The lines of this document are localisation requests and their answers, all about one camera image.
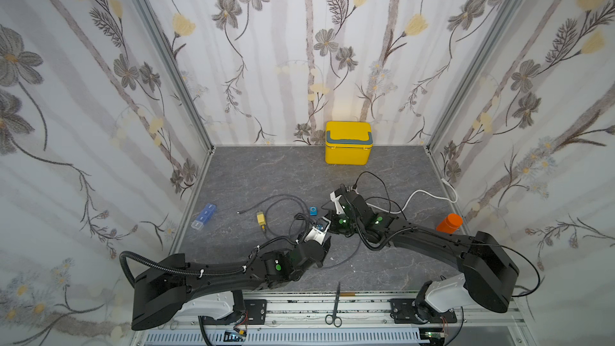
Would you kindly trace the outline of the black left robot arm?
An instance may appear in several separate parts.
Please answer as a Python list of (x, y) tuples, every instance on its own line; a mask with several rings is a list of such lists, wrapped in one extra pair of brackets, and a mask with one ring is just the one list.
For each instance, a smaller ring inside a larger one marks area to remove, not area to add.
[(264, 251), (286, 237), (253, 248), (244, 263), (198, 264), (183, 253), (155, 262), (132, 251), (119, 256), (123, 273), (134, 288), (131, 329), (143, 331), (163, 325), (189, 301), (234, 291), (283, 287), (298, 281), (312, 266), (322, 267), (331, 240), (304, 240), (291, 248)]

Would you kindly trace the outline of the yellow usb charger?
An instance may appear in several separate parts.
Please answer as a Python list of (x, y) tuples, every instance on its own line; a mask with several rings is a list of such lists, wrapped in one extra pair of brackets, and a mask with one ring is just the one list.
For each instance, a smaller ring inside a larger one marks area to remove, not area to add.
[(256, 213), (256, 219), (257, 219), (257, 222), (258, 222), (259, 226), (261, 227), (261, 229), (263, 231), (265, 231), (266, 227), (267, 227), (267, 222), (266, 222), (265, 214), (262, 211), (258, 211)]

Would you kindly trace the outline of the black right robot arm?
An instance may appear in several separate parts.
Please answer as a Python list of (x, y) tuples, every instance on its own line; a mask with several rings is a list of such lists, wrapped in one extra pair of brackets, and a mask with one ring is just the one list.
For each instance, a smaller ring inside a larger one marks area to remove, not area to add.
[(358, 235), (370, 251), (387, 246), (415, 251), (458, 270), (455, 277), (421, 286), (411, 304), (411, 322), (437, 323), (449, 310), (468, 304), (495, 313), (508, 311), (519, 269), (490, 234), (458, 235), (411, 224), (404, 217), (374, 211), (345, 187), (332, 192), (330, 200), (334, 208), (326, 217), (331, 234)]

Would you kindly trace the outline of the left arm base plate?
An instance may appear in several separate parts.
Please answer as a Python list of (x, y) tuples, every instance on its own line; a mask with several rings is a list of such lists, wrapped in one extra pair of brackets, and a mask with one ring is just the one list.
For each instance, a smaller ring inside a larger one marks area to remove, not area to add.
[(232, 314), (234, 325), (264, 325), (267, 315), (266, 300), (242, 300), (235, 304)]

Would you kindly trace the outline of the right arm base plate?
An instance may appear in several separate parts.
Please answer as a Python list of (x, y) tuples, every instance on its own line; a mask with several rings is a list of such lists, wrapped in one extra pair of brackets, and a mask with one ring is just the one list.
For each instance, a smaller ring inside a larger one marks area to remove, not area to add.
[(391, 299), (390, 307), (390, 317), (398, 325), (444, 325), (458, 322), (453, 309), (437, 312), (425, 302), (417, 303), (415, 299)]

